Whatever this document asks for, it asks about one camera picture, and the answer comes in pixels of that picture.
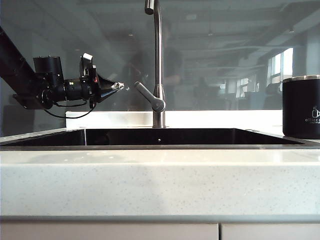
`sink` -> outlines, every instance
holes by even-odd
[[[78,129],[4,141],[1,150],[319,148],[316,142],[237,128]]]

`backsplash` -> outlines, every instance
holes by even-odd
[[[168,111],[281,110],[285,78],[320,73],[319,0],[159,2]],[[0,19],[32,67],[33,57],[60,56],[64,77],[77,78],[80,56],[89,53],[100,75],[125,83],[96,111],[151,111],[133,86],[141,81],[152,92],[155,82],[154,23],[144,4],[2,0]],[[0,84],[1,136],[65,126],[42,110],[27,112],[11,99],[9,86]]]

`faucet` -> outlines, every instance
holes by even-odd
[[[139,81],[135,88],[151,103],[153,110],[153,128],[165,128],[165,93],[164,77],[164,49],[162,40],[162,17],[159,0],[145,0],[144,12],[154,16],[155,32],[155,86],[153,94]]]

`black mug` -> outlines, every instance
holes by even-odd
[[[320,139],[320,75],[283,80],[282,109],[285,136]]]

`white cabinet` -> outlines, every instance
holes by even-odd
[[[220,240],[320,240],[320,224],[222,224]]]
[[[1,240],[218,240],[217,224],[3,221]]]

